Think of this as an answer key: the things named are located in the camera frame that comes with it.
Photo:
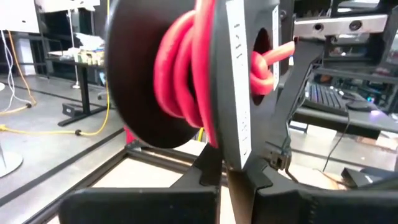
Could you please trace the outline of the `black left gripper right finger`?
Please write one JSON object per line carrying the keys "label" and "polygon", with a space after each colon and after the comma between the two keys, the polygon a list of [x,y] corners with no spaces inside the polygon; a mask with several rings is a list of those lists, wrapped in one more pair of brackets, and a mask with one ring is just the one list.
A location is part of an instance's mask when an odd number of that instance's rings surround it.
{"label": "black left gripper right finger", "polygon": [[251,223],[397,223],[397,177],[354,190],[326,190],[295,183],[266,161],[246,164],[254,186]]}

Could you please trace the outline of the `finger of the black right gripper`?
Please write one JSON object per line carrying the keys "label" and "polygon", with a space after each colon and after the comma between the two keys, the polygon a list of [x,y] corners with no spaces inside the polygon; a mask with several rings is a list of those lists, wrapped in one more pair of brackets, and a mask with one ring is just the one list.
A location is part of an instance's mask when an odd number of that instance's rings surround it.
{"label": "finger of the black right gripper", "polygon": [[270,164],[283,170],[291,160],[289,121],[300,106],[300,99],[313,64],[323,53],[323,44],[316,40],[300,39],[295,46],[294,64],[282,76],[278,85],[278,98],[271,117],[267,149],[270,150]]}

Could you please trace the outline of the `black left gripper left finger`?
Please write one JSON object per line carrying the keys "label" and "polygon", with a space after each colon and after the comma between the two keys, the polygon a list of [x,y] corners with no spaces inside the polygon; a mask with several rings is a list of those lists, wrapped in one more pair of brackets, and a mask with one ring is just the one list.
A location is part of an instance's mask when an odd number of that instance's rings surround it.
{"label": "black left gripper left finger", "polygon": [[210,224],[220,221],[223,154],[206,145],[168,188],[91,188],[60,204],[61,224]]}

